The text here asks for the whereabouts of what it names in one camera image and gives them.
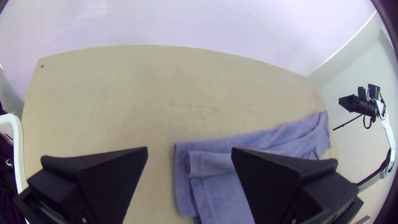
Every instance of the purple cloth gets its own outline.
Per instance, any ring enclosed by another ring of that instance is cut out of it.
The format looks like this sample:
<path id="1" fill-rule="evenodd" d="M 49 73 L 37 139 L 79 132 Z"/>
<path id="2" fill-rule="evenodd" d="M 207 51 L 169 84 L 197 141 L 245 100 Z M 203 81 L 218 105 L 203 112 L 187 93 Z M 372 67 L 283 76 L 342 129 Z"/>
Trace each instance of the purple cloth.
<path id="1" fill-rule="evenodd" d="M 232 160 L 232 145 L 318 159 L 330 147 L 326 111 L 274 130 L 228 139 L 175 144 L 175 198 L 182 217 L 196 223 L 254 223 Z"/>
<path id="2" fill-rule="evenodd" d="M 0 115 L 7 114 L 0 102 Z M 25 218 L 14 203 L 13 197 L 18 194 L 15 182 L 14 147 L 0 134 L 0 223 L 25 224 Z"/>

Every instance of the towel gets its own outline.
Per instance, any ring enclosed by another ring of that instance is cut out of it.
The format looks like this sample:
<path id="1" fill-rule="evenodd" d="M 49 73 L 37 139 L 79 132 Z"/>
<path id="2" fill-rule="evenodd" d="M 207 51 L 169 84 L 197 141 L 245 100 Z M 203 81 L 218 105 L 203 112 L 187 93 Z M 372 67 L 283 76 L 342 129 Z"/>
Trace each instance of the towel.
<path id="1" fill-rule="evenodd" d="M 231 160 L 233 145 L 278 155 L 319 159 L 330 149 L 326 111 L 272 130 L 228 139 L 175 144 L 177 210 L 195 223 L 254 223 Z"/>

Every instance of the beige table surface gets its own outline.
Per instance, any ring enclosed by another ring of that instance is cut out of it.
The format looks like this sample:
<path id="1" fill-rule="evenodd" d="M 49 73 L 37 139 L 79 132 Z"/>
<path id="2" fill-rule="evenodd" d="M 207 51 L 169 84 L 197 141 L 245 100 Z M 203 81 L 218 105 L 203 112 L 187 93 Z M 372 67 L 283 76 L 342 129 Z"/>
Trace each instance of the beige table surface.
<path id="1" fill-rule="evenodd" d="M 25 171 L 39 171 L 43 155 L 147 146 L 124 223 L 187 223 L 175 209 L 175 142 L 275 128 L 322 110 L 307 78 L 239 56 L 169 46 L 57 54 L 38 61 L 27 92 Z M 335 147 L 325 157 L 336 158 Z"/>

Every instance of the wall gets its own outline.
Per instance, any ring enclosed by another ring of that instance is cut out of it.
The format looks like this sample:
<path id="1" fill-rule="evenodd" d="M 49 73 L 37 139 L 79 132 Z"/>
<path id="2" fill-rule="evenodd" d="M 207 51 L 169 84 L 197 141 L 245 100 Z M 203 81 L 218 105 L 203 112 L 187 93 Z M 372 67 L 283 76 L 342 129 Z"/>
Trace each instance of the wall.
<path id="1" fill-rule="evenodd" d="M 12 0 L 0 63 L 22 99 L 39 58 L 113 44 L 211 49 L 307 76 L 374 11 L 370 0 Z"/>
<path id="2" fill-rule="evenodd" d="M 369 44 L 369 40 L 365 36 L 362 36 L 362 39 L 354 40 L 355 43 L 347 46 L 348 49 L 355 49 L 354 45 L 358 46 L 362 43 L 365 44 L 365 51 L 359 51 L 359 55 L 351 58 L 348 65 L 342 66 L 343 69 L 333 77 L 329 77 L 326 82 L 316 78 L 320 75 L 319 71 L 309 77 L 319 86 L 330 115 L 332 127 L 337 127 L 357 116 L 357 114 L 349 113 L 339 106 L 338 98 L 357 93 L 358 86 L 367 88 L 368 83 L 380 86 L 396 138 L 398 134 L 397 60 L 391 44 L 380 27 L 373 29 L 373 34 L 377 34 L 377 39 L 369 46 L 366 45 Z M 355 55 L 358 53 L 347 51 L 336 57 L 346 58 L 350 54 Z M 325 68 L 334 66 L 339 65 L 338 63 L 330 63 Z M 367 130 L 363 127 L 362 119 L 357 119 L 347 126 L 336 130 L 334 135 L 342 175 L 355 183 L 374 172 L 385 159 L 389 149 L 388 140 L 380 122 L 374 123 L 371 129 Z M 387 179 L 378 181 L 375 185 L 359 194 L 359 197 L 364 201 L 364 206 L 354 222 L 365 215 L 371 217 L 367 223 L 372 223 L 376 218 L 390 189 L 396 172 L 396 165 L 392 175 Z"/>

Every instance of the blue towel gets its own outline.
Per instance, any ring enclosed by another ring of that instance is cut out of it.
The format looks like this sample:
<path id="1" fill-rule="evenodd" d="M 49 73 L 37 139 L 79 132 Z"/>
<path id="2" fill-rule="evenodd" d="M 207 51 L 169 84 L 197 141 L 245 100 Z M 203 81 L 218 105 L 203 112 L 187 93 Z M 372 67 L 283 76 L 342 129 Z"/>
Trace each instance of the blue towel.
<path id="1" fill-rule="evenodd" d="M 175 198 L 181 217 L 203 224 L 254 223 L 231 160 L 233 145 L 319 159 L 331 147 L 328 113 L 229 139 L 176 143 Z"/>

